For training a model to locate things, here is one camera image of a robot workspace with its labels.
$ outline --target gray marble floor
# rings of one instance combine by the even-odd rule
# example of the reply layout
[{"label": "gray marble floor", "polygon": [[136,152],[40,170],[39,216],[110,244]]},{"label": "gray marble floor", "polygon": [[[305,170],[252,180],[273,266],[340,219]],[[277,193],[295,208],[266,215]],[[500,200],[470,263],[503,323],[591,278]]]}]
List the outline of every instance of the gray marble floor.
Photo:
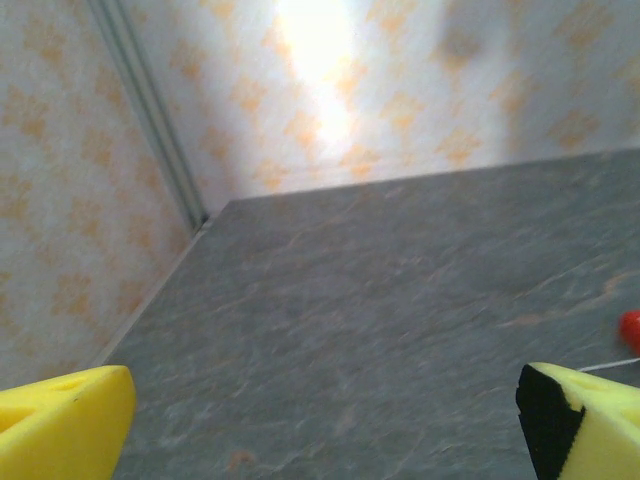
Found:
[{"label": "gray marble floor", "polygon": [[523,364],[639,307],[638,153],[233,202],[110,359],[116,479],[534,479]]}]

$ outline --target red ball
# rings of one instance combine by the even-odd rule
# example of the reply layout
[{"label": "red ball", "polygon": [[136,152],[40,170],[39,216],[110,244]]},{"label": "red ball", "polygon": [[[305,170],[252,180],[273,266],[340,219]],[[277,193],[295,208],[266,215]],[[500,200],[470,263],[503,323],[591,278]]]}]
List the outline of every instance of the red ball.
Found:
[{"label": "red ball", "polygon": [[620,336],[640,356],[640,310],[632,310],[622,316]]}]

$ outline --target patterned wallpaper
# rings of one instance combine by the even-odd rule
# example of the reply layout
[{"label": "patterned wallpaper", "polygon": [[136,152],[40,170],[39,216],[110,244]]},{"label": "patterned wallpaper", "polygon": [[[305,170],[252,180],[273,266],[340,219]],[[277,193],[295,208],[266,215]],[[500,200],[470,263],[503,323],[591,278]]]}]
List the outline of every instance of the patterned wallpaper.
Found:
[{"label": "patterned wallpaper", "polygon": [[637,0],[128,0],[209,207],[640,146]]},{"label": "patterned wallpaper", "polygon": [[92,360],[188,233],[86,2],[0,28],[2,389]]}]

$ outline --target wallpaper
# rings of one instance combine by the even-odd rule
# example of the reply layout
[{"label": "wallpaper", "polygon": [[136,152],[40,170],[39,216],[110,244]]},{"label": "wallpaper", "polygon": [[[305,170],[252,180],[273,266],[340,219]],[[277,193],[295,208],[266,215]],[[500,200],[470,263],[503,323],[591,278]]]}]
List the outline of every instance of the wallpaper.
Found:
[{"label": "wallpaper", "polygon": [[0,15],[2,389],[95,358],[188,233],[85,1]]},{"label": "wallpaper", "polygon": [[129,0],[213,210],[640,146],[637,0]]}]

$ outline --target black foam piece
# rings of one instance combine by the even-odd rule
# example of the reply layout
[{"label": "black foam piece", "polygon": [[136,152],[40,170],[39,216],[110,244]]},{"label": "black foam piece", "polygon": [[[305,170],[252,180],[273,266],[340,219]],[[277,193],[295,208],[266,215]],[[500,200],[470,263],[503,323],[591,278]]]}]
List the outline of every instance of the black foam piece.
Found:
[{"label": "black foam piece", "polygon": [[553,378],[525,365],[516,391],[520,425],[539,480],[557,480],[562,473],[585,408],[576,412]]}]

